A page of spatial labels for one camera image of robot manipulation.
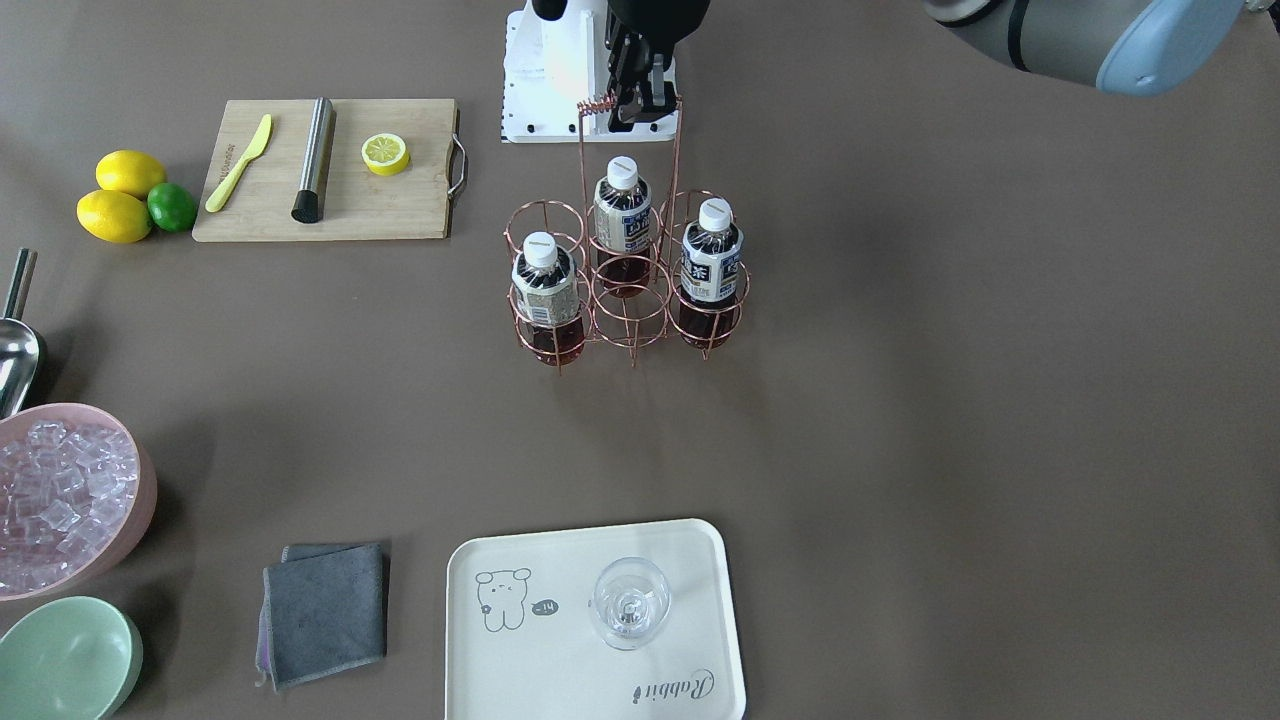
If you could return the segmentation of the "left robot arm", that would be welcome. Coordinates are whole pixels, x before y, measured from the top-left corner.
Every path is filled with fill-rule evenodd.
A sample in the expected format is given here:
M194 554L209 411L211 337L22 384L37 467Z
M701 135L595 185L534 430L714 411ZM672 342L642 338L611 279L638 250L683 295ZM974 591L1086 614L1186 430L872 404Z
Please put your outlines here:
M1152 97L1189 79L1243 1L924 1L938 26L1015 70Z

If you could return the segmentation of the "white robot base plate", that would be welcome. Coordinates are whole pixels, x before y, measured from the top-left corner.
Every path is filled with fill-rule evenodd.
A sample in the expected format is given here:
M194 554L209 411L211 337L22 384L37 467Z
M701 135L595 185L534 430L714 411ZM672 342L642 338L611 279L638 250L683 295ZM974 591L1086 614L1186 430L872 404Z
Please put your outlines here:
M680 114L609 129L607 1L567 1L556 20L526 1L506 20L500 137L511 143L640 143L676 136Z

